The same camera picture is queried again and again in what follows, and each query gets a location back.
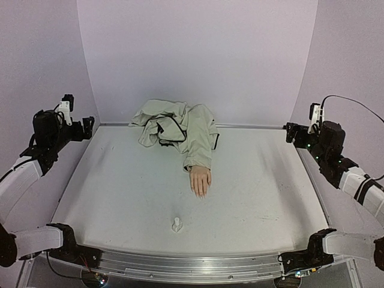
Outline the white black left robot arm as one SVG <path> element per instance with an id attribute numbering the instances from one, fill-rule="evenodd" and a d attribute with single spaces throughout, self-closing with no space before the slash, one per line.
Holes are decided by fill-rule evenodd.
<path id="1" fill-rule="evenodd" d="M 34 133 L 28 147 L 1 177 L 1 224 L 5 224 L 22 196 L 51 170 L 59 152 L 68 143 L 92 137 L 94 122 L 92 116 L 73 121 L 68 110 L 41 110 L 34 115 Z M 2 267 L 10 267 L 26 256 L 43 251 L 58 253 L 68 262 L 75 262 L 81 256 L 80 246 L 69 225 L 48 224 L 35 230 L 13 233 L 1 227 Z"/>

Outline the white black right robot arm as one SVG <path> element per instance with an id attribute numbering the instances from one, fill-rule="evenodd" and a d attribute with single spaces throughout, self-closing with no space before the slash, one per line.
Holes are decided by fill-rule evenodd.
<path id="1" fill-rule="evenodd" d="M 288 122 L 284 129 L 286 141 L 306 149 L 319 166 L 319 172 L 334 188 L 349 195 L 383 223 L 383 186 L 342 155 L 346 134 L 340 124 L 325 121 L 321 126 L 307 127 Z M 289 274 L 330 265 L 336 255 L 372 260 L 382 270 L 383 238 L 327 228 L 312 234 L 306 249 L 282 253 L 280 260 L 284 273 Z"/>

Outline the white nail polish bottle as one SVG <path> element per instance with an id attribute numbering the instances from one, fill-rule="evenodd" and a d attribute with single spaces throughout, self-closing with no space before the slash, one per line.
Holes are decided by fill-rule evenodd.
<path id="1" fill-rule="evenodd" d="M 183 223 L 179 217 L 175 217 L 172 224 L 172 231 L 178 233 L 182 229 Z"/>

